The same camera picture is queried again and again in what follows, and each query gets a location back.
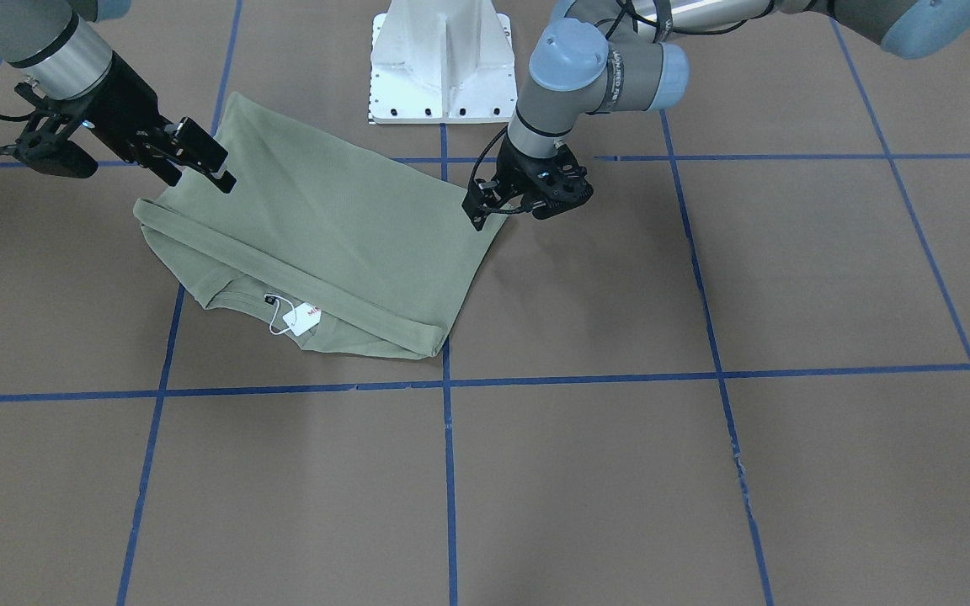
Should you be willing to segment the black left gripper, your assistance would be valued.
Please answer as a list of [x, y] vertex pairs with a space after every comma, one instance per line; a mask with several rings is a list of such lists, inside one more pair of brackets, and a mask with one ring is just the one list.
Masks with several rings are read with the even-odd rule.
[[509, 139], [501, 142], [497, 172], [490, 181], [470, 181], [461, 208], [475, 231], [493, 214], [528, 212], [538, 220], [574, 210], [589, 202], [595, 189], [588, 169], [562, 143], [553, 157], [524, 154]]

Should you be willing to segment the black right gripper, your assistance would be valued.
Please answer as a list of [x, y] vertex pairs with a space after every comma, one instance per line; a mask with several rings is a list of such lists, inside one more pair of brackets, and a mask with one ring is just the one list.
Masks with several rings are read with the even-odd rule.
[[[189, 116], [169, 125], [157, 93], [118, 53], [112, 54], [104, 80], [83, 100], [88, 101], [83, 115], [93, 124], [93, 134], [120, 160], [149, 169], [168, 187], [181, 179], [180, 166], [201, 173], [223, 194], [237, 184], [227, 169], [227, 149]], [[169, 155], [146, 147], [166, 141], [166, 126]]]

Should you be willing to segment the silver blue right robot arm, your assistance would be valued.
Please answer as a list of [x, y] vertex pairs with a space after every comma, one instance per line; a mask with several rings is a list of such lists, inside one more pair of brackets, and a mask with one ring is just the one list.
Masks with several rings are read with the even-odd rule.
[[127, 1], [0, 1], [0, 58], [24, 74], [15, 92], [32, 107], [24, 129], [0, 146], [42, 175], [89, 178], [97, 161], [73, 141], [88, 128], [120, 160], [177, 184], [196, 170], [221, 192], [236, 178], [227, 150], [190, 118], [161, 114], [157, 92], [95, 30], [118, 19]]

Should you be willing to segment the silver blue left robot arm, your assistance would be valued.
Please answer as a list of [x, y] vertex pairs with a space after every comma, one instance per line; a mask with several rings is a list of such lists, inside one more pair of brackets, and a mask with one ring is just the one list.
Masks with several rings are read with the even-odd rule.
[[466, 187], [462, 209], [473, 229], [504, 215], [549, 219], [589, 202], [594, 188], [570, 149], [571, 131], [585, 115], [677, 104], [690, 80], [686, 42], [804, 14], [903, 59], [930, 56], [970, 29], [970, 1], [558, 1], [512, 118], [493, 138], [495, 173], [472, 175]]

